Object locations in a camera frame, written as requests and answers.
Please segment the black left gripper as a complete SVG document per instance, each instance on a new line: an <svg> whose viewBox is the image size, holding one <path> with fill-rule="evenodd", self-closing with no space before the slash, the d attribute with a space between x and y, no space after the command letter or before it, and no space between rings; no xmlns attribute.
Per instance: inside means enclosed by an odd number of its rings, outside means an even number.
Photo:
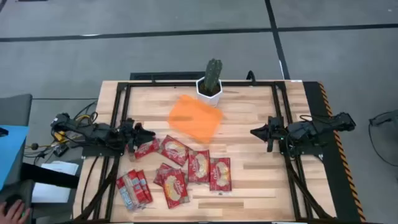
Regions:
<svg viewBox="0 0 398 224"><path fill-rule="evenodd" d="M119 133L128 153L135 153L138 149L136 145L146 144L155 139L155 132L144 129L142 123L135 123L131 118L127 118L121 123Z"/></svg>

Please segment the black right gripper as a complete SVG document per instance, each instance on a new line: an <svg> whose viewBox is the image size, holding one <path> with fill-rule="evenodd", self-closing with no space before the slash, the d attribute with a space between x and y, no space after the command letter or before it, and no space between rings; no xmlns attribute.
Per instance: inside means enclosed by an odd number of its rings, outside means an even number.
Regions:
<svg viewBox="0 0 398 224"><path fill-rule="evenodd" d="M250 133L262 141L267 142L267 152L272 152L274 140L285 140L289 132L284 126L283 118L270 116L268 117L267 124L260 128L250 130Z"/></svg>

